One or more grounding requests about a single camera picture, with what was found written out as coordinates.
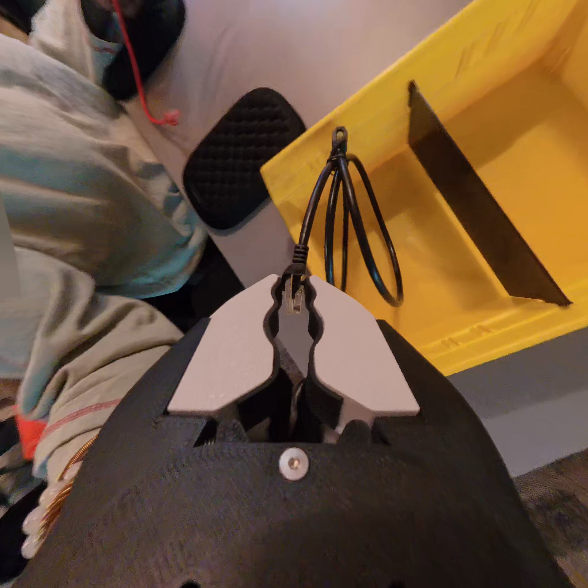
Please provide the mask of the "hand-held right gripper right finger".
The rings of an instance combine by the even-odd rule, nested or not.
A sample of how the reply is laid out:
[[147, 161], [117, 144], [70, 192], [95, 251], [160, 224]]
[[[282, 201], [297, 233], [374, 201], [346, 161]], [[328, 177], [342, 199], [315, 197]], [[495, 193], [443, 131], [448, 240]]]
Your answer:
[[308, 280], [316, 322], [307, 382], [317, 417], [341, 434], [354, 420], [413, 417], [420, 407], [375, 317], [318, 276]]

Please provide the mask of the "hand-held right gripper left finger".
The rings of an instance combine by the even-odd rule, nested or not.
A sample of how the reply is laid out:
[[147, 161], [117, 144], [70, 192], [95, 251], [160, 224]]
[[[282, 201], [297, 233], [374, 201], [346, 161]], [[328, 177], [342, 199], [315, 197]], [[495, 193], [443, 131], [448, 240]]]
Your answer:
[[211, 315], [168, 403], [171, 415], [223, 416], [276, 378], [279, 353], [270, 323], [280, 280], [268, 275]]

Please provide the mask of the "grey desk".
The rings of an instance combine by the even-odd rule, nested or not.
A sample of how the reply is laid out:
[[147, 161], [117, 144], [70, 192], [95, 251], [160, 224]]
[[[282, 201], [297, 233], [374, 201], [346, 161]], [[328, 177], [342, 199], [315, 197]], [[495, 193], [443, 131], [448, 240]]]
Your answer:
[[[146, 93], [156, 114], [178, 109], [179, 125], [157, 129], [137, 100], [129, 114], [186, 193], [191, 153], [247, 92], [278, 92], [309, 130], [473, 2], [185, 1]], [[270, 194], [233, 229], [206, 228], [244, 286], [289, 263], [295, 239]], [[447, 376], [512, 475], [587, 448], [587, 327]]]

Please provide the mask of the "yellow plastic bin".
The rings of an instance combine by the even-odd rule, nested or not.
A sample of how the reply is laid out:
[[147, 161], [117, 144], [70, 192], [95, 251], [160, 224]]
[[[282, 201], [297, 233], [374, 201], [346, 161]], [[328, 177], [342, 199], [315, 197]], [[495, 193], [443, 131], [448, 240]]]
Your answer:
[[[513, 298], [408, 143], [414, 81], [571, 305]], [[474, 1], [262, 167], [298, 240], [335, 127], [399, 256], [392, 308], [350, 235], [347, 292], [444, 375], [587, 326], [587, 1]]]

